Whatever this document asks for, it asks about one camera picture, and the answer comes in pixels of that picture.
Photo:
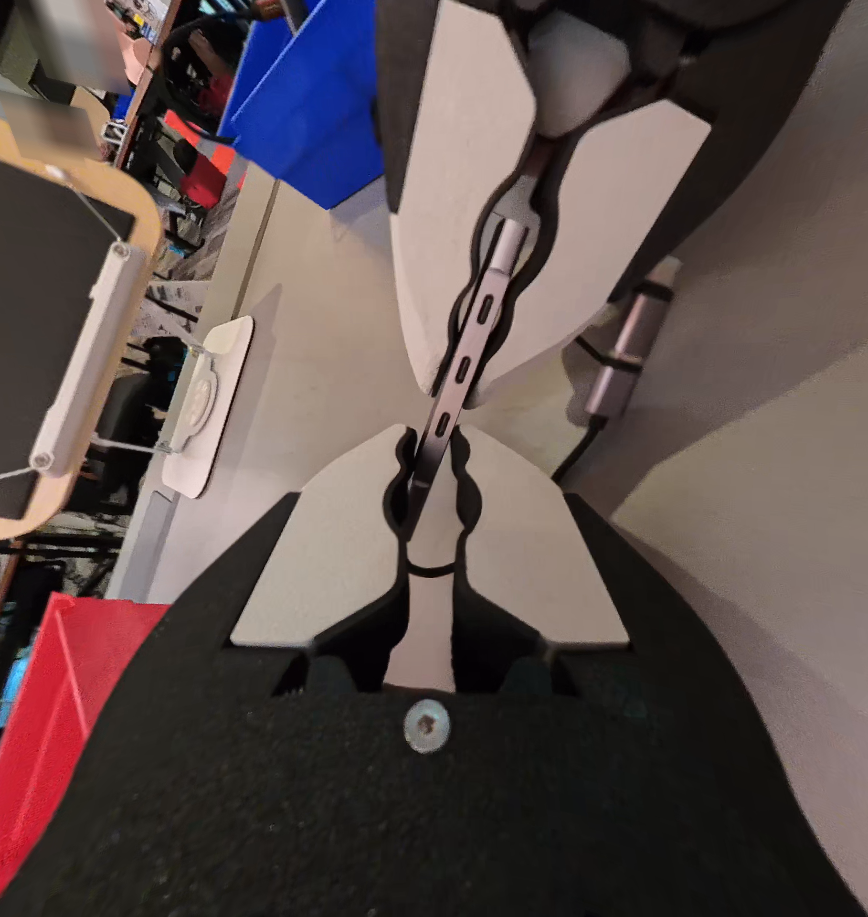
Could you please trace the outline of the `red bag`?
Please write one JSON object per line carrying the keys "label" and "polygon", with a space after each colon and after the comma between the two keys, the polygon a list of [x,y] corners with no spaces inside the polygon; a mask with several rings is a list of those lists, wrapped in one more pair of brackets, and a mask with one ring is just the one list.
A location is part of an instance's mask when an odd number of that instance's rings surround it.
{"label": "red bag", "polygon": [[222,194],[235,159],[231,149],[220,147],[212,156],[183,140],[176,148],[176,161],[183,178],[180,194],[192,204],[210,211],[222,199]]}

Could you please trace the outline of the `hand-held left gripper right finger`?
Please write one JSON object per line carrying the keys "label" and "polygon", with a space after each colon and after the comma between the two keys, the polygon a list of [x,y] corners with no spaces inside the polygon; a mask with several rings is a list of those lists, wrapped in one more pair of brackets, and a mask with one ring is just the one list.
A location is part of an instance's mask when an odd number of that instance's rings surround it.
{"label": "hand-held left gripper right finger", "polygon": [[550,475],[476,427],[457,428],[451,461],[463,525],[454,624],[523,648],[627,647],[622,619]]}

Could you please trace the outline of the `red plastic bin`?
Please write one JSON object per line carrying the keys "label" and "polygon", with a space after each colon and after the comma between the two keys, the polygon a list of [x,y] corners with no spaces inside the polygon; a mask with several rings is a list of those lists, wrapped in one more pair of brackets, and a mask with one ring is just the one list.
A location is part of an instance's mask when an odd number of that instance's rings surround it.
{"label": "red plastic bin", "polygon": [[51,596],[0,739],[0,895],[41,839],[103,706],[167,610]]}

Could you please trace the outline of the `grey desk flap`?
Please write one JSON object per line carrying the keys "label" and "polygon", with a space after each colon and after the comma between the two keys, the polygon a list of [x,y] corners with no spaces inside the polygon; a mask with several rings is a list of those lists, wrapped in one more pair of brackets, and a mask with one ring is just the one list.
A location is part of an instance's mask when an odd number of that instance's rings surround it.
{"label": "grey desk flap", "polygon": [[137,504],[105,599],[147,602],[175,513],[176,494],[171,490],[151,490]]}

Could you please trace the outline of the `blue plastic bin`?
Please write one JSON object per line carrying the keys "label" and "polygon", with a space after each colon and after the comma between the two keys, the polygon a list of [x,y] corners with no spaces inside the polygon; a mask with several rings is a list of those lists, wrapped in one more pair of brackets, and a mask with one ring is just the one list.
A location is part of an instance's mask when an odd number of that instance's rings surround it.
{"label": "blue plastic bin", "polygon": [[325,210],[382,176],[375,138],[374,2],[306,2],[293,33],[252,25],[219,131],[234,150]]}

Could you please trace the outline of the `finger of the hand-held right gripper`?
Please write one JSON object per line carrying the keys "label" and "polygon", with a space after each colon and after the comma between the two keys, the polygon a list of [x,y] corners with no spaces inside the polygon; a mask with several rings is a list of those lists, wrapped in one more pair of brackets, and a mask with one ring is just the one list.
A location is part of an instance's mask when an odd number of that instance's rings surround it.
{"label": "finger of the hand-held right gripper", "polygon": [[471,407],[563,350],[602,312],[711,128],[664,99],[585,132],[561,180],[549,256],[518,295]]}
{"label": "finger of the hand-held right gripper", "polygon": [[475,234],[519,166],[536,102],[500,18],[440,2],[403,191],[390,217],[394,285],[417,385],[431,396],[454,305],[478,274]]}

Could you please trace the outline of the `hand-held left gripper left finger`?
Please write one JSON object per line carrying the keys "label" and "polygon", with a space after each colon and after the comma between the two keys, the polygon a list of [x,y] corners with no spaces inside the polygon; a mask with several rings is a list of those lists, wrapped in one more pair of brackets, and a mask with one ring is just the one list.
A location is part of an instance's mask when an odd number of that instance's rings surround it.
{"label": "hand-held left gripper left finger", "polygon": [[231,632],[237,647],[308,648],[401,576],[411,427],[396,424],[303,487]]}

